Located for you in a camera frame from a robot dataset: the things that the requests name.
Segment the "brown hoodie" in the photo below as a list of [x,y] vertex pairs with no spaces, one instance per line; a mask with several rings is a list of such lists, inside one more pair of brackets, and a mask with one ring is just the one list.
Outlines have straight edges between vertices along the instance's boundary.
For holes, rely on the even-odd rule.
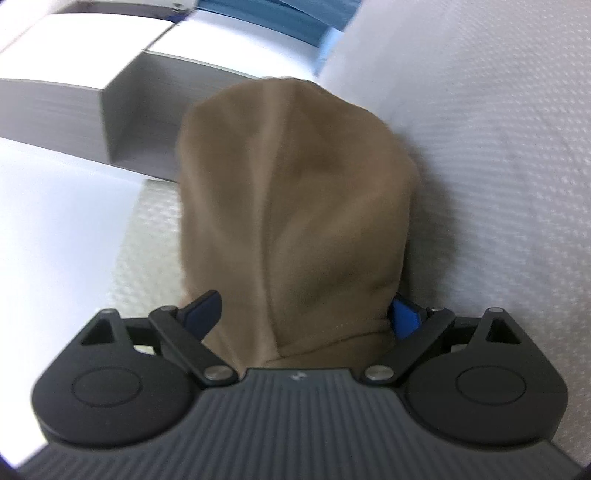
[[381,119],[252,80],[191,106],[177,155],[185,296],[222,299],[211,351],[239,372],[362,371],[391,348],[419,174]]

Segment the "grey white wardrobe cabinet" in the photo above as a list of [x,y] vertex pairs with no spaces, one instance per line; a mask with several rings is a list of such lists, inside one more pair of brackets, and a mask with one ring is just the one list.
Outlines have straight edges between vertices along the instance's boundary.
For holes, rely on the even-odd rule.
[[173,180],[194,103],[247,75],[153,51],[187,1],[60,1],[1,50],[4,138]]

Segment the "blue curtain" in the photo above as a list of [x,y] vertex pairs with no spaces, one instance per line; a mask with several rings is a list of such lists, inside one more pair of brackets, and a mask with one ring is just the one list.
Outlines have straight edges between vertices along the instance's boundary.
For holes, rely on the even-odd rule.
[[342,31],[358,0],[202,0],[197,9],[228,16],[318,46],[330,29]]

